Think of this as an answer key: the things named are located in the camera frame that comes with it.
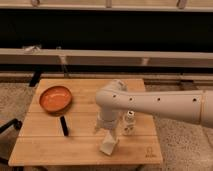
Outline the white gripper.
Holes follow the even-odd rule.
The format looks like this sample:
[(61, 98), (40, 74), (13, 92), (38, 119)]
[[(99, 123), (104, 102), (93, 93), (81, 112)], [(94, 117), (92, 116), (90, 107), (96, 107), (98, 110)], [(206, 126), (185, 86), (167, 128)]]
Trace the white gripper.
[(94, 127), (94, 133), (97, 133), (100, 129), (108, 130), (108, 143), (110, 145), (116, 145), (118, 143), (118, 138), (115, 130), (118, 125), (118, 120), (106, 121), (101, 118), (100, 115), (97, 115), (96, 125)]

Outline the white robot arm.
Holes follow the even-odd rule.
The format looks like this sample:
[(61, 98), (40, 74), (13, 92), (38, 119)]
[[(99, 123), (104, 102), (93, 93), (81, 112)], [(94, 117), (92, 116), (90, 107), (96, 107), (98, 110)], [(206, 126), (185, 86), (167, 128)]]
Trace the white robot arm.
[(131, 92), (121, 80), (112, 80), (96, 92), (100, 107), (97, 127), (113, 130), (119, 111), (142, 112), (157, 117), (213, 128), (213, 91)]

